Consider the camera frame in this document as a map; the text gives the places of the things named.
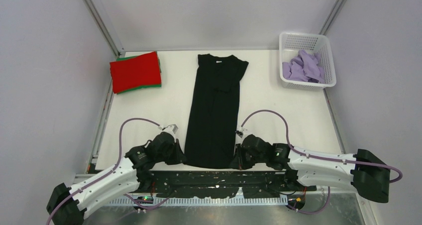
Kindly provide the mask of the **left aluminium corner post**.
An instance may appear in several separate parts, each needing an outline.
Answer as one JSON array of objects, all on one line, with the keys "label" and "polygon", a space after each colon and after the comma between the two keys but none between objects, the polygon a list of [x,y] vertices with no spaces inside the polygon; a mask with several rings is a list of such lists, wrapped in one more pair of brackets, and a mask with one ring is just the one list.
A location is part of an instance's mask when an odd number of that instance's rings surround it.
[{"label": "left aluminium corner post", "polygon": [[99,27],[100,32],[104,36],[106,42],[117,58],[125,55],[125,49],[118,38],[117,32],[112,24],[111,18],[106,12],[103,0],[83,0],[88,11],[92,15],[94,21]]}]

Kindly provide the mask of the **right aluminium corner post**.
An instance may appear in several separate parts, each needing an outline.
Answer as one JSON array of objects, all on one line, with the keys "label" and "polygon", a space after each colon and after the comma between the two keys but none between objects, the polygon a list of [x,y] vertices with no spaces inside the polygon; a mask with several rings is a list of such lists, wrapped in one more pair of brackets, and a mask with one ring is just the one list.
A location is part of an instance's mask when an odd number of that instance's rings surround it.
[{"label": "right aluminium corner post", "polygon": [[328,31],[331,29],[332,25],[334,24],[336,18],[339,16],[342,8],[344,7],[347,0],[336,0],[328,17],[326,18],[319,34],[327,35]]}]

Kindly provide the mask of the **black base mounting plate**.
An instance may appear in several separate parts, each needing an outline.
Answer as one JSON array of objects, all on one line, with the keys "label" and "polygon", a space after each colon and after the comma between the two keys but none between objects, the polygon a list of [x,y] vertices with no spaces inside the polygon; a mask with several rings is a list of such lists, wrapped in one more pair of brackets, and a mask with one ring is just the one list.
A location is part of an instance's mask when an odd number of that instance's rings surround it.
[{"label": "black base mounting plate", "polygon": [[136,193],[159,198],[275,198],[303,191],[315,191],[293,179],[291,173],[276,171],[152,171],[141,175]]}]

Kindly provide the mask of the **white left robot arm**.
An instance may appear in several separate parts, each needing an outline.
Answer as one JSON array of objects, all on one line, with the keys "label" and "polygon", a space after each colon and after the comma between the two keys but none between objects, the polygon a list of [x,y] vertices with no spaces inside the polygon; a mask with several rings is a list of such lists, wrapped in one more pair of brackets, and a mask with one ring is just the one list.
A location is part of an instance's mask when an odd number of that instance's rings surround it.
[{"label": "white left robot arm", "polygon": [[176,165],[186,161],[178,139],[162,132],[145,145],[131,148],[108,169],[72,186],[59,184],[52,192],[46,210],[47,223],[81,225],[94,211],[127,193],[151,192],[150,169],[164,162]]}]

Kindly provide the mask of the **white plastic basket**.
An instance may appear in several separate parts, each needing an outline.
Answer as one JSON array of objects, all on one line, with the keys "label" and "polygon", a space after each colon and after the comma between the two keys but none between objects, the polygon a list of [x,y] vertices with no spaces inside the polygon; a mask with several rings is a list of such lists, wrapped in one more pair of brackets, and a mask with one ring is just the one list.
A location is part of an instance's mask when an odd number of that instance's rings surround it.
[{"label": "white plastic basket", "polygon": [[318,91],[336,85],[331,46],[324,35],[281,33],[279,61],[284,88]]}]

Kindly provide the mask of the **black t shirt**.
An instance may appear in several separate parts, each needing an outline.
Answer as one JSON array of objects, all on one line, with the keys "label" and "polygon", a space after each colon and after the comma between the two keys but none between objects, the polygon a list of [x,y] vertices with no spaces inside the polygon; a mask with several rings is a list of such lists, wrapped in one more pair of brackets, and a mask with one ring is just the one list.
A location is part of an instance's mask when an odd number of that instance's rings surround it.
[{"label": "black t shirt", "polygon": [[234,55],[198,55],[185,164],[209,169],[229,167],[235,150],[240,81],[248,65]]}]

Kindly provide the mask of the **aluminium corner post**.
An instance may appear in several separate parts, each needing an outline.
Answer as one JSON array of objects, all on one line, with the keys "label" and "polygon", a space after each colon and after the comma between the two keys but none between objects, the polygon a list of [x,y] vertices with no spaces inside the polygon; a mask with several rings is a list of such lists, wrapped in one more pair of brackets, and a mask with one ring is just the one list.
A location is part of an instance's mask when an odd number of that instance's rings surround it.
[{"label": "aluminium corner post", "polygon": [[331,29],[332,25],[334,24],[336,18],[339,16],[342,8],[344,7],[347,0],[336,0],[328,17],[326,18],[319,34],[327,35],[328,31]]},{"label": "aluminium corner post", "polygon": [[106,12],[103,0],[83,0],[88,11],[92,15],[94,21],[99,27],[100,32],[104,36],[106,42],[117,58],[125,55],[125,49],[118,38],[117,32],[112,24],[111,18]]}]

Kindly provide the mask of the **purple crumpled t shirt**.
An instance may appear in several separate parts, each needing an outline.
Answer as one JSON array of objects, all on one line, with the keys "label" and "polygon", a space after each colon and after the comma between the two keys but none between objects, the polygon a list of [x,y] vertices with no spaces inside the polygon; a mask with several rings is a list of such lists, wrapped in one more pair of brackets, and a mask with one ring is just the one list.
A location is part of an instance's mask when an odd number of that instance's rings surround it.
[{"label": "purple crumpled t shirt", "polygon": [[305,50],[299,50],[298,55],[289,62],[282,63],[283,78],[291,81],[325,83],[325,70],[319,65],[320,53],[310,54]]}]

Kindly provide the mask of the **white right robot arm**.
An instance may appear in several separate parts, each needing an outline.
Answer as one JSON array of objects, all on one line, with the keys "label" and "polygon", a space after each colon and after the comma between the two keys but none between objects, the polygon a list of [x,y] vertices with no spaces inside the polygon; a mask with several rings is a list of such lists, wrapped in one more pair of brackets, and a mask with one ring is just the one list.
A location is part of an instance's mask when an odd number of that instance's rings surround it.
[{"label": "white right robot arm", "polygon": [[299,187],[327,186],[357,192],[376,203],[389,201],[391,170],[365,149],[355,154],[326,154],[285,143],[270,144],[249,134],[235,146],[229,167],[246,170],[257,163],[284,171],[284,184],[293,191]]}]

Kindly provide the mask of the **aluminium frame rail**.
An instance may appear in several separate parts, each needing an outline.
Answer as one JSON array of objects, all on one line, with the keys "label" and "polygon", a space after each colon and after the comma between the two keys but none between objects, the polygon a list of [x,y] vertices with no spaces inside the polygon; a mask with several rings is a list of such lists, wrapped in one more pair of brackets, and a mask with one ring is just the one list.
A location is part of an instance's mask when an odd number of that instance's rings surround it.
[{"label": "aluminium frame rail", "polygon": [[146,192],[153,182],[158,193],[164,193],[170,187],[200,189],[216,185],[223,188],[269,189],[271,192],[301,191],[305,187],[314,191],[315,186],[357,190],[352,185],[352,174],[328,175],[320,171],[153,171],[146,174],[144,180],[146,182],[140,185],[138,192]]}]

